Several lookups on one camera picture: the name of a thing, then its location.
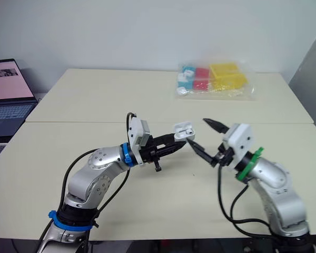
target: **laptop screen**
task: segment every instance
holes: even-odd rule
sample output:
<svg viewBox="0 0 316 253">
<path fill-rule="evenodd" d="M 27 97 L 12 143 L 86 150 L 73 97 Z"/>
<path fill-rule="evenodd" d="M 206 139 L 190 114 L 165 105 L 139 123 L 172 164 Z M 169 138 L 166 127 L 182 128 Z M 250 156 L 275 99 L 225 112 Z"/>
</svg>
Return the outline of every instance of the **laptop screen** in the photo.
<svg viewBox="0 0 316 253">
<path fill-rule="evenodd" d="M 0 99 L 32 98 L 14 60 L 0 62 Z"/>
</svg>

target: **floor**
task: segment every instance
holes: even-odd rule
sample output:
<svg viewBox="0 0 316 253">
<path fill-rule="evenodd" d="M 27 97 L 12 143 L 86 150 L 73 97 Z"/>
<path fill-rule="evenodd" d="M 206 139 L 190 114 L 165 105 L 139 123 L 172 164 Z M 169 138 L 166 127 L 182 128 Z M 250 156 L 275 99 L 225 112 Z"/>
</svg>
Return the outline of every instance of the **floor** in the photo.
<svg viewBox="0 0 316 253">
<path fill-rule="evenodd" d="M 312 236 L 316 245 L 316 236 Z M 0 253 L 32 253 L 35 240 L 0 239 Z M 252 238 L 91 241 L 89 253 L 273 253 L 269 240 Z"/>
</svg>

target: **gray wall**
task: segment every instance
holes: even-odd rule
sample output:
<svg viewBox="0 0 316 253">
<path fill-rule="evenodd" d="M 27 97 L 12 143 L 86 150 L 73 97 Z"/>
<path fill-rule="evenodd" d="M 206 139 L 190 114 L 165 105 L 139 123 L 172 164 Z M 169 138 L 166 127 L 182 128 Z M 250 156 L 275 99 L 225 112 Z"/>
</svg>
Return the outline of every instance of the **gray wall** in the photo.
<svg viewBox="0 0 316 253">
<path fill-rule="evenodd" d="M 0 0 L 0 59 L 15 58 L 34 92 L 69 67 L 176 70 L 203 58 L 288 82 L 315 39 L 316 0 Z"/>
<path fill-rule="evenodd" d="M 316 40 L 289 85 L 316 125 Z"/>
</svg>

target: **silver arm segment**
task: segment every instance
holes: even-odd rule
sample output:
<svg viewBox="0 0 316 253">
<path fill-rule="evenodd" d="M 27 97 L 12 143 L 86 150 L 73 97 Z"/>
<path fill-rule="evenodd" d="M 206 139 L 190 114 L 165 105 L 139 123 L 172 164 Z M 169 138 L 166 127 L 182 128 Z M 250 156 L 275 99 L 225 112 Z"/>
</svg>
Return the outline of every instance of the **silver arm segment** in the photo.
<svg viewBox="0 0 316 253">
<path fill-rule="evenodd" d="M 273 233 L 299 237 L 309 232 L 304 203 L 294 191 L 288 170 L 260 157 L 248 176 L 261 197 Z"/>
<path fill-rule="evenodd" d="M 70 179 L 64 202 L 72 207 L 97 208 L 112 180 L 130 168 L 123 160 L 120 146 L 96 150 Z"/>
<path fill-rule="evenodd" d="M 70 179 L 65 204 L 81 209 L 97 208 L 112 180 L 129 169 L 123 160 L 120 146 L 101 148 L 93 152 L 87 164 Z M 85 236 L 85 231 L 69 231 L 52 223 L 38 252 L 62 252 L 62 249 L 76 252 Z"/>
</svg>

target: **blue ring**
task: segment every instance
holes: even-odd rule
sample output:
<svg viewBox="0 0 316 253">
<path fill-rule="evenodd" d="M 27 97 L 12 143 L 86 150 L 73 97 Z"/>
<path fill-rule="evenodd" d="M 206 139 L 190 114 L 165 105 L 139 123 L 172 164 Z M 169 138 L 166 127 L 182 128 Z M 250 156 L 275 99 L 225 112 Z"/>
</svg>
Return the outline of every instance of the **blue ring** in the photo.
<svg viewBox="0 0 316 253">
<path fill-rule="evenodd" d="M 125 163 L 130 167 L 133 167 L 131 156 L 129 154 L 129 151 L 127 150 L 127 142 L 123 143 L 123 154 L 125 156 Z"/>
<path fill-rule="evenodd" d="M 48 217 L 54 220 L 54 224 L 57 227 L 62 228 L 64 230 L 68 230 L 68 231 L 88 231 L 93 228 L 93 226 L 74 227 L 74 226 L 65 225 L 57 219 L 55 210 L 50 211 L 48 214 Z"/>
</svg>

